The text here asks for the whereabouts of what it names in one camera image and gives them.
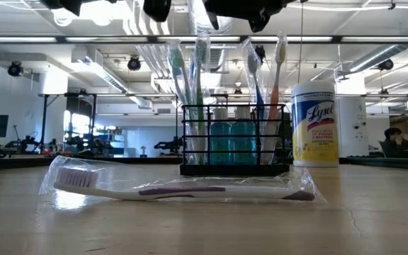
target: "teal bottle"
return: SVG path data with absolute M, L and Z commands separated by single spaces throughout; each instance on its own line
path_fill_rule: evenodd
M 227 109 L 216 108 L 213 111 L 215 120 L 227 120 Z M 210 125 L 211 135 L 231 135 L 231 125 L 227 122 L 214 122 Z M 230 137 L 211 137 L 210 150 L 230 151 L 232 149 L 232 140 Z M 212 153 L 210 154 L 210 163 L 214 165 L 233 164 L 232 153 Z
M 248 106 L 236 108 L 235 118 L 237 120 L 250 120 Z M 235 122 L 232 124 L 233 135 L 255 135 L 256 125 L 254 122 Z M 232 145 L 234 151 L 253 151 L 252 153 L 234 153 L 235 164 L 256 164 L 256 138 L 255 137 L 233 137 Z

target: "desk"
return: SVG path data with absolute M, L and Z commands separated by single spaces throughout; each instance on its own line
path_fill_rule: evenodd
M 1 255 L 408 254 L 408 170 L 316 169 L 324 205 L 51 200 L 37 196 L 45 172 L 0 171 Z

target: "lysol label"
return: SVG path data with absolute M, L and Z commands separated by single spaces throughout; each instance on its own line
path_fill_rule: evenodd
M 302 93 L 292 102 L 294 160 L 339 160 L 334 93 Z

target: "table surface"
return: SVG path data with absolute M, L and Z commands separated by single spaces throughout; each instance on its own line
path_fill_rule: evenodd
M 0 171 L 1 255 L 408 254 L 408 170 L 311 170 L 326 204 L 40 197 L 46 170 Z

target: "black wire rack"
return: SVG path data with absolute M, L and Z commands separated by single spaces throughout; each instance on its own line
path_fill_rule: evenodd
M 251 112 L 251 119 L 237 120 L 217 120 L 212 119 L 212 113 L 210 112 L 211 108 L 221 108 L 221 107 L 255 107 Z M 273 120 L 264 120 L 259 118 L 259 113 L 262 108 L 266 107 L 277 107 L 279 108 L 280 118 Z M 183 105 L 183 163 L 180 165 L 181 175 L 184 176 L 277 176 L 281 173 L 289 171 L 289 165 L 286 164 L 286 154 L 285 152 L 285 124 L 289 124 L 290 120 L 285 120 L 284 118 L 284 108 L 285 104 L 262 104 L 262 105 L 247 105 L 247 104 L 231 104 L 221 105 L 221 104 L 209 104 L 209 105 Z M 204 120 L 190 120 L 187 118 L 189 111 L 205 111 L 207 113 L 207 118 Z M 256 132 L 255 135 L 211 135 L 210 134 L 210 125 L 217 122 L 226 122 L 226 123 L 238 123 L 238 122 L 252 122 L 255 124 Z M 260 133 L 261 125 L 265 122 L 279 122 L 279 132 L 275 135 L 262 135 Z M 190 135 L 186 132 L 187 123 L 206 123 L 205 127 L 206 135 Z M 212 151 L 210 146 L 210 138 L 236 138 L 236 137 L 253 137 L 256 141 L 256 150 L 219 150 Z M 266 151 L 261 149 L 261 138 L 262 137 L 276 137 L 277 141 L 280 138 L 282 152 L 281 154 L 276 155 L 276 163 L 265 165 L 261 164 L 261 155 L 263 153 L 272 153 L 275 154 L 275 151 Z M 187 150 L 187 139 L 190 138 L 205 138 L 207 140 L 207 149 L 206 150 Z M 187 160 L 188 154 L 202 153 L 206 156 L 206 164 L 189 164 Z M 230 164 L 230 165 L 215 165 L 211 164 L 211 154 L 215 153 L 255 153 L 256 154 L 256 164 Z

